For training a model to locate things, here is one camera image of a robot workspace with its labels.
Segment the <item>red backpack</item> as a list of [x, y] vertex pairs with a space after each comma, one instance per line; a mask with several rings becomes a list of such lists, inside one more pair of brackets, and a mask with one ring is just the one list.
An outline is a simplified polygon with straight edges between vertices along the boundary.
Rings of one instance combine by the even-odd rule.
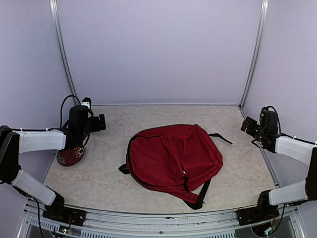
[[128, 143], [119, 171], [146, 189], [175, 196], [193, 210], [203, 207], [211, 179], [223, 166], [212, 138], [197, 124], [173, 124], [139, 131]]

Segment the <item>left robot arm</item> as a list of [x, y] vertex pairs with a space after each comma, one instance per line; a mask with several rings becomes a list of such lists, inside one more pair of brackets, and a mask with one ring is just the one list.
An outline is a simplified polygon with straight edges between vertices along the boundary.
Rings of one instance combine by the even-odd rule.
[[33, 197], [49, 207], [58, 220], [69, 216], [64, 198], [26, 172], [19, 163], [21, 155], [47, 155], [84, 145], [91, 133], [106, 129], [103, 114], [94, 115], [86, 103], [69, 110], [69, 119], [60, 128], [13, 129], [0, 127], [0, 181]]

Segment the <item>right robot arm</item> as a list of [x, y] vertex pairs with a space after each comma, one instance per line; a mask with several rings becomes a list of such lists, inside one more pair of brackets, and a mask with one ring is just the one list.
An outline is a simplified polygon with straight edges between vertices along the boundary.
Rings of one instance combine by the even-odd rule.
[[241, 130], [252, 137], [269, 162], [279, 185], [259, 195], [253, 215], [264, 220], [279, 205], [300, 205], [317, 199], [317, 144], [283, 133], [277, 110], [261, 109], [258, 119], [245, 117]]

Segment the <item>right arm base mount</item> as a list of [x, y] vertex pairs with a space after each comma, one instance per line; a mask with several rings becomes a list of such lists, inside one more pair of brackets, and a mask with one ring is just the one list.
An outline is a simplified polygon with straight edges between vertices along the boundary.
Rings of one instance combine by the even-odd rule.
[[258, 207], [238, 209], [236, 214], [240, 226], [270, 220], [280, 215], [277, 209], [261, 210]]

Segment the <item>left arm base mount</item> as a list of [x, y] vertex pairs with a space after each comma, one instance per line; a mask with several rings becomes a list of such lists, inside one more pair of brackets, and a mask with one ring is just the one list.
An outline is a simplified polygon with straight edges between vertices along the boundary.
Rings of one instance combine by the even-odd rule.
[[65, 207], [63, 211], [45, 210], [43, 217], [61, 223], [82, 227], [86, 218], [86, 211]]

